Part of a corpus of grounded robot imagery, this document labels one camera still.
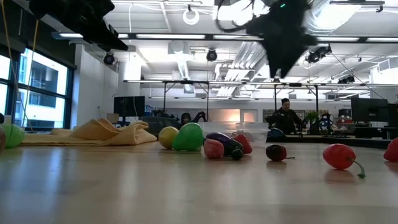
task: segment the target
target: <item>green stem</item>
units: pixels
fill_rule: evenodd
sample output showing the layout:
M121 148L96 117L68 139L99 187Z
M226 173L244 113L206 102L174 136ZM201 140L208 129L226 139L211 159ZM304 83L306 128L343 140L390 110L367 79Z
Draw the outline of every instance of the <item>green stem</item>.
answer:
M361 168L361 172L358 174L359 178L365 178L365 169L363 168L363 166L361 164L359 164L358 162L356 162L355 160L353 160L352 158L348 158L349 161L353 161L355 164L357 164L359 166L359 168Z

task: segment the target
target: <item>green ball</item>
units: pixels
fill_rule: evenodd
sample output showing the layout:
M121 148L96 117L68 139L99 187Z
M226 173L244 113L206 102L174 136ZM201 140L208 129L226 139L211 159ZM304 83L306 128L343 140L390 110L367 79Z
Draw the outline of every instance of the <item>green ball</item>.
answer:
M178 132L173 141L173 148L176 151L197 151L202 146L204 138L199 124L188 123Z
M15 124L0 124L6 132L6 149L20 145L25 139L25 132Z

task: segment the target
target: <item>yellow blanket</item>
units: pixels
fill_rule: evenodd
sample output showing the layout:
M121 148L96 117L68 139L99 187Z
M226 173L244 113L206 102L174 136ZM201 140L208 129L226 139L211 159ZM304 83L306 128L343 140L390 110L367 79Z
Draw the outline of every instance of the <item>yellow blanket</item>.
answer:
M144 129L148 124L137 121L115 128L107 119L92 119L74 130L53 129L50 134L26 134L25 146L133 146L156 141Z

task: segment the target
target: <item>yellow ball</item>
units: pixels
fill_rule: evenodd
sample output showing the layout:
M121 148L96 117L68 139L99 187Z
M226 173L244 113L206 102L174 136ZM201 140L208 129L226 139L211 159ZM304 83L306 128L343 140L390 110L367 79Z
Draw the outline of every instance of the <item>yellow ball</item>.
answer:
M173 141L178 135L178 129L175 127L166 127L162 129L159 133L159 142L166 149L171 149L173 146Z

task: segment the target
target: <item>potted plant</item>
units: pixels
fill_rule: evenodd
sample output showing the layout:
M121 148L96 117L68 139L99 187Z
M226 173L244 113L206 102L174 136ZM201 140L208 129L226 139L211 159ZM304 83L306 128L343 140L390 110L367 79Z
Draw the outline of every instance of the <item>potted plant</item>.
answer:
M319 134L318 117L319 114L316 111L310 111L305 114L305 119L310 123L310 134Z

